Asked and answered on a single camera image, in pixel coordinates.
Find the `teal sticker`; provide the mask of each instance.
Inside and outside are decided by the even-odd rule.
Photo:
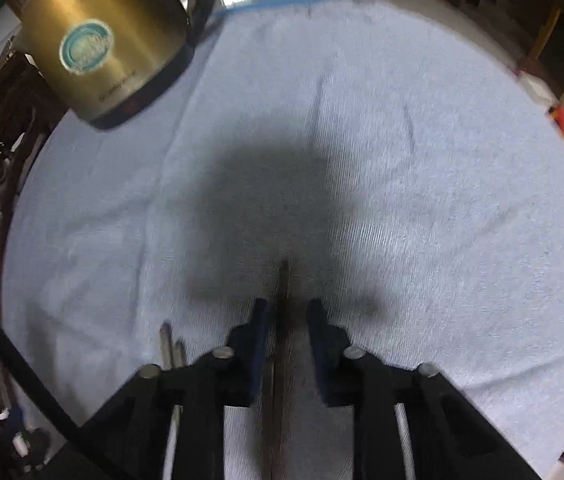
[[[113,32],[106,23],[89,20],[69,31],[60,43],[60,61],[69,72],[86,74],[102,66],[113,48]]]

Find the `kettle base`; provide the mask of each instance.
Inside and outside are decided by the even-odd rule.
[[[99,130],[110,130],[144,110],[184,73],[193,59],[193,53],[193,47],[185,43],[142,88],[113,109],[89,121],[89,124]]]

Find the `round sticker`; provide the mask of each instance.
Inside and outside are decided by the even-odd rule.
[[[99,20],[80,23],[60,43],[60,61],[69,72],[86,74],[102,66],[113,47],[113,32]]]

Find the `wire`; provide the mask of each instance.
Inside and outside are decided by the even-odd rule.
[[[2,327],[0,327],[0,361],[28,398],[76,450],[112,478],[137,480],[88,441],[84,432],[62,409],[56,398],[46,389],[40,378],[18,352]]]

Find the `kettle body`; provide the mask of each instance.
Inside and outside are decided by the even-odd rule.
[[[179,0],[27,0],[18,43],[78,117],[111,128],[184,72],[214,1],[189,16]]]

